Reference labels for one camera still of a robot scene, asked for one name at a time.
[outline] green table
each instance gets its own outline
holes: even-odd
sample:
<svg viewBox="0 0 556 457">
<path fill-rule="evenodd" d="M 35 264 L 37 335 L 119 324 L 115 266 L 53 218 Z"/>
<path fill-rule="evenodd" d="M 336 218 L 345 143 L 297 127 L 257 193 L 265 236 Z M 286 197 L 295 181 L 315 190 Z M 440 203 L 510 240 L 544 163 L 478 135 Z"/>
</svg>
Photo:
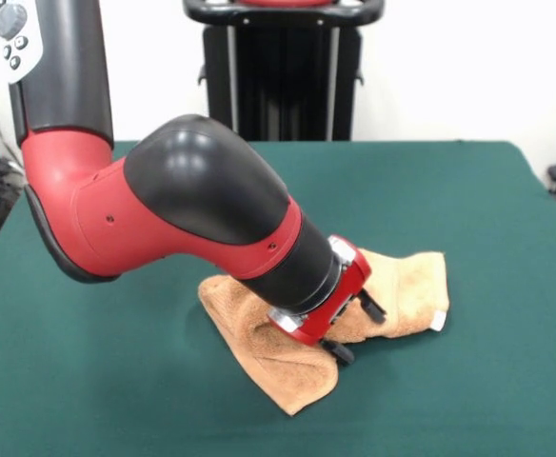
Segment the green table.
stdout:
<svg viewBox="0 0 556 457">
<path fill-rule="evenodd" d="M 0 234 L 0 456 L 556 456 L 556 206 L 521 152 L 257 146 L 327 234 L 444 251 L 445 330 L 357 345 L 336 390 L 288 418 L 198 302 L 214 267 L 80 285 L 21 200 Z"/>
</svg>

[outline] folded towel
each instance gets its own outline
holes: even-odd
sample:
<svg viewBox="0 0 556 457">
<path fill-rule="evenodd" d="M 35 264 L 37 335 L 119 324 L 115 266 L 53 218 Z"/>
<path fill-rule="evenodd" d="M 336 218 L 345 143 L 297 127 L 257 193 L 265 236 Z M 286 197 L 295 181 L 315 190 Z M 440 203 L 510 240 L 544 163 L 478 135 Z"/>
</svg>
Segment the folded towel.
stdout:
<svg viewBox="0 0 556 457">
<path fill-rule="evenodd" d="M 397 259 L 361 249 L 372 273 L 367 292 L 387 312 L 378 325 L 352 301 L 327 334 L 348 344 L 396 338 L 443 328 L 449 308 L 447 269 L 440 252 Z M 337 385 L 338 366 L 320 347 L 299 343 L 275 328 L 269 306 L 226 275 L 204 280 L 198 294 L 208 315 L 244 371 L 284 412 L 294 415 Z"/>
</svg>

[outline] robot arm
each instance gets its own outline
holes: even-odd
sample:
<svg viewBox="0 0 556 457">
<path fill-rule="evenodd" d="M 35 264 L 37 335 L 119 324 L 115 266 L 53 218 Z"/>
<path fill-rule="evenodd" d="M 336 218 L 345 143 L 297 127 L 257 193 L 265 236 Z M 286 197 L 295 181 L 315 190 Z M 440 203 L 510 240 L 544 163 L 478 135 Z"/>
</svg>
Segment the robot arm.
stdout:
<svg viewBox="0 0 556 457">
<path fill-rule="evenodd" d="M 8 1 L 0 34 L 25 192 L 67 275 L 110 281 L 167 255 L 193 254 L 266 300 L 271 321 L 289 336 L 351 362 L 324 336 L 355 296 L 384 320 L 363 289 L 369 265 L 348 241 L 327 239 L 244 140 L 208 118 L 182 116 L 112 161 L 98 0 Z"/>
</svg>

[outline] white wall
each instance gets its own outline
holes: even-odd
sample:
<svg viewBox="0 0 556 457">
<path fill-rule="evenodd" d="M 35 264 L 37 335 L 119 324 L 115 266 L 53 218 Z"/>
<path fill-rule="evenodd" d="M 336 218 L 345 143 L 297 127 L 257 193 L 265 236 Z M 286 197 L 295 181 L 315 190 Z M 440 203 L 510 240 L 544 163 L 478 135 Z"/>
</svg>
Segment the white wall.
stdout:
<svg viewBox="0 0 556 457">
<path fill-rule="evenodd" d="M 101 6 L 116 138 L 207 113 L 203 26 L 181 2 Z M 505 139 L 539 175 L 556 162 L 556 0 L 387 0 L 362 32 L 355 140 Z M 11 132 L 1 80 L 0 116 Z"/>
</svg>

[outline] black stand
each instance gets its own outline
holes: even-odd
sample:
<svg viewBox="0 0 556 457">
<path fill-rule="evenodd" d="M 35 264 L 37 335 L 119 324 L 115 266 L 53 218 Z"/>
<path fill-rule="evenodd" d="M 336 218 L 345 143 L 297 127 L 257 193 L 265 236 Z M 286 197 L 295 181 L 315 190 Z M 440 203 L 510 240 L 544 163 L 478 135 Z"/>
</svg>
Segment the black stand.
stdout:
<svg viewBox="0 0 556 457">
<path fill-rule="evenodd" d="M 185 0 L 204 31 L 208 114 L 247 141 L 347 141 L 360 78 L 361 7 L 268 9 Z"/>
</svg>

